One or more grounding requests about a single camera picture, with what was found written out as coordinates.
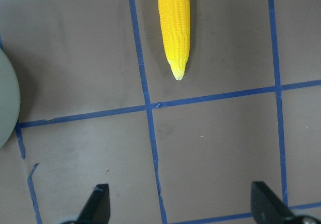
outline grid line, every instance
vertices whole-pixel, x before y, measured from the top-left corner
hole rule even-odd
[[[279,54],[278,54],[278,47],[277,47],[274,0],[268,0],[268,6],[269,6],[269,18],[270,18],[270,29],[271,29],[271,41],[272,41],[274,81],[275,81],[275,87],[276,87],[275,97],[276,97],[277,126],[278,126],[278,135],[279,135],[282,199],[284,204],[288,205],[284,126],[283,126],[283,107],[282,107],[282,86],[281,86]]]
[[[315,86],[321,86],[321,79],[285,84],[281,86],[281,91],[289,91],[294,89],[301,89],[301,88],[315,87]],[[151,107],[152,109],[158,109],[162,107],[172,107],[172,106],[180,106],[180,105],[194,104],[194,103],[207,102],[207,101],[216,101],[216,100],[223,100],[228,98],[264,94],[269,92],[276,92],[276,87],[269,86],[269,87],[234,91],[234,92],[218,93],[218,94],[199,96],[199,97],[181,98],[177,100],[154,102],[154,103],[151,103]],[[107,117],[112,115],[134,113],[134,112],[145,111],[145,110],[146,110],[145,105],[116,108],[111,110],[97,111],[97,112],[91,112],[91,113],[85,113],[85,114],[79,114],[79,115],[57,117],[52,120],[27,121],[27,122],[20,123],[20,127],[21,129],[24,129],[24,128],[42,126],[42,125],[58,124],[58,123],[71,122],[71,121],[77,121],[77,120],[86,120],[86,119],[92,119],[92,118]]]
[[[294,206],[290,206],[289,208],[294,210],[295,209],[305,210],[305,209],[312,209],[312,208],[318,208],[318,207],[321,207],[321,202],[315,202],[315,203],[309,203],[309,204],[303,204],[303,205],[294,205]],[[171,224],[206,224],[206,223],[212,223],[212,222],[236,220],[236,219],[243,219],[243,218],[249,218],[249,217],[252,217],[252,214],[249,212],[246,212],[246,213],[224,215],[224,216],[198,219],[198,220],[173,222]]]
[[[18,145],[19,145],[21,158],[24,160],[26,158],[26,149],[25,149],[25,145],[24,145],[24,139],[22,137],[21,126],[20,126],[19,120],[17,120],[16,126],[15,126],[15,131],[16,131],[16,136],[18,139]]]
[[[37,202],[37,196],[36,196],[36,192],[35,192],[35,187],[34,187],[34,183],[32,181],[32,175],[34,174],[34,171],[36,170],[38,164],[35,164],[27,178],[27,183],[28,183],[28,188],[29,188],[29,192],[30,192],[30,197],[31,200],[33,202],[33,206],[34,206],[34,212],[36,214],[36,221],[37,224],[42,224],[42,220],[40,217],[40,213],[39,213],[39,206],[38,206],[38,202]]]
[[[156,144],[156,137],[155,137],[155,130],[154,130],[154,120],[153,120],[153,116],[152,116],[152,107],[151,107],[151,103],[150,103],[147,78],[146,78],[146,74],[145,74],[145,65],[144,65],[144,59],[143,59],[143,54],[142,54],[141,42],[140,42],[135,0],[129,0],[129,8],[130,8],[131,22],[132,22],[132,28],[133,28],[134,40],[135,40],[135,46],[136,46],[136,53],[137,53],[137,59],[138,59],[141,87],[142,87],[142,91],[144,94],[144,100],[145,100],[145,106],[146,106],[149,139],[150,139],[151,152],[152,152],[152,158],[153,158],[153,163],[154,163],[154,171],[155,171],[155,178],[156,178],[156,185],[157,185],[160,214],[162,217],[163,224],[167,224],[167,215],[166,215],[166,210],[165,210],[164,202],[163,202],[163,198],[162,198],[161,182],[159,180],[159,174],[158,174],[158,152],[157,152],[157,144]]]

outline grid square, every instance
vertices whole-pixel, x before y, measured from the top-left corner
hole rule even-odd
[[[144,103],[128,0],[0,0],[20,121]]]
[[[0,216],[2,223],[35,224],[24,161],[15,134],[0,148]]]
[[[321,0],[275,0],[282,84],[320,79]]]
[[[153,113],[169,222],[249,212],[256,180],[281,196],[274,93]]]
[[[162,223],[146,113],[23,129],[44,223],[79,214],[92,187],[110,186],[110,223]]]
[[[321,200],[321,87],[283,92],[289,205]]]
[[[191,0],[191,51],[177,82],[167,63],[157,0],[135,0],[151,100],[274,85],[267,0]]]

